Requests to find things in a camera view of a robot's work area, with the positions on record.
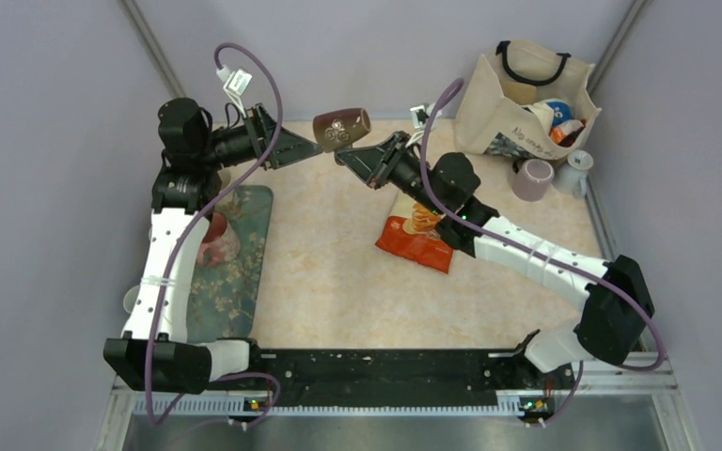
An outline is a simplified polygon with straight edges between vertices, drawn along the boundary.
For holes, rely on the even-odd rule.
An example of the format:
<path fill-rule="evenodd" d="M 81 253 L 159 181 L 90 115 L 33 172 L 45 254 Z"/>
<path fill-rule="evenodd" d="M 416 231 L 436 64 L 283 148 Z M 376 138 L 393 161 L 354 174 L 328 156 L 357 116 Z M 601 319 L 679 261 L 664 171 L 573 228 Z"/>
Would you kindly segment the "orange chips bag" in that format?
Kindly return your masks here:
<path fill-rule="evenodd" d="M 454 251 L 436 231 L 441 219 L 411 197 L 398 193 L 375 245 L 393 256 L 447 274 Z"/>

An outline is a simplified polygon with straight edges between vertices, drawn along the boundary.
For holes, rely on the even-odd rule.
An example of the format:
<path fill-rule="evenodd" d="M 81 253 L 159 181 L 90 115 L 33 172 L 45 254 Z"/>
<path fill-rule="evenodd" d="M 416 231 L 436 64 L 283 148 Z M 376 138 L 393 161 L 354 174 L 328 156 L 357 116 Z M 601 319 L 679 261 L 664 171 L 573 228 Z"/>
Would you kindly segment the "large pink mug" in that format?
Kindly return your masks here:
<path fill-rule="evenodd" d="M 199 266 L 211 268 L 235 259 L 241 251 L 241 241 L 225 215 L 215 212 L 196 256 Z"/>

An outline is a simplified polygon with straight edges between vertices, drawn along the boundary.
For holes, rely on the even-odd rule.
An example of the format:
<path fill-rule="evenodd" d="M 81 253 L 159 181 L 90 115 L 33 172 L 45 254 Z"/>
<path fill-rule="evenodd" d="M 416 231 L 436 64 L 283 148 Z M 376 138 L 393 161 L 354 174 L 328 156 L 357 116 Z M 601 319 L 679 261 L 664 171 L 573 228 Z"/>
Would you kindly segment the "small brown striped cup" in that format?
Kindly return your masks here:
<path fill-rule="evenodd" d="M 322 152 L 330 153 L 350 148 L 353 143 L 368 135 L 371 123 L 365 108 L 345 108 L 315 116 L 312 130 Z"/>

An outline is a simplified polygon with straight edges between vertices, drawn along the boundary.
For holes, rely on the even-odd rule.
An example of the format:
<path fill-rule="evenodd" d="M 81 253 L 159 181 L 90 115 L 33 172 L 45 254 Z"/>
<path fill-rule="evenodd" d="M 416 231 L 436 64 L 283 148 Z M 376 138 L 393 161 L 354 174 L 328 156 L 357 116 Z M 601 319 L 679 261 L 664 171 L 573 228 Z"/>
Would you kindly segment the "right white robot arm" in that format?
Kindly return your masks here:
<path fill-rule="evenodd" d="M 626 368 L 643 332 L 656 330 L 640 265 L 624 255 L 612 261 L 585 256 L 528 232 L 476 198 L 480 179 L 464 154 L 446 153 L 430 164 L 409 138 L 394 132 L 376 146 L 341 149 L 335 161 L 371 189 L 392 184 L 441 214 L 435 230 L 451 249 L 518 272 L 579 313 L 526 341 L 524 355 L 513 362 L 516 380 L 538 387 L 553 370 L 577 361 Z"/>

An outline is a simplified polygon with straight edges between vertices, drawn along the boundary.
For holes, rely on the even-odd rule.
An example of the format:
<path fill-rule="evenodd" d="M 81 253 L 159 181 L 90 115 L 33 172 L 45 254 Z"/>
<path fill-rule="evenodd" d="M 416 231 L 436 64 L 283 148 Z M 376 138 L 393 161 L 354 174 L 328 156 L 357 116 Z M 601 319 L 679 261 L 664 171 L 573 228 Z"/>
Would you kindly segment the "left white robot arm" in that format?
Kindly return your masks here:
<path fill-rule="evenodd" d="M 321 154 L 258 103 L 236 125 L 215 128 L 193 99 L 158 110 L 163 163 L 151 189 L 149 251 L 132 313 L 104 360 L 135 391 L 200 394 L 227 375 L 242 388 L 260 383 L 264 364 L 244 339 L 188 340 L 192 279 L 216 204 L 230 194 L 220 171 L 252 162 L 278 169 Z"/>

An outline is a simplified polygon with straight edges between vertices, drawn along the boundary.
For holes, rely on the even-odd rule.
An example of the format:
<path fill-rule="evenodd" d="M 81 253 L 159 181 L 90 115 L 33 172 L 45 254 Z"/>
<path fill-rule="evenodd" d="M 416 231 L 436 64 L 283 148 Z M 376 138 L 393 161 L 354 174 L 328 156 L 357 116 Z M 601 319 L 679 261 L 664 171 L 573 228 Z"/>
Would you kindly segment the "cream white mug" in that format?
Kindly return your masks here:
<path fill-rule="evenodd" d="M 231 170 L 228 168 L 221 169 L 218 172 L 218 177 L 221 181 L 221 185 L 220 185 L 221 191 L 225 190 L 230 185 L 230 183 L 233 181 L 233 176 L 232 176 Z"/>

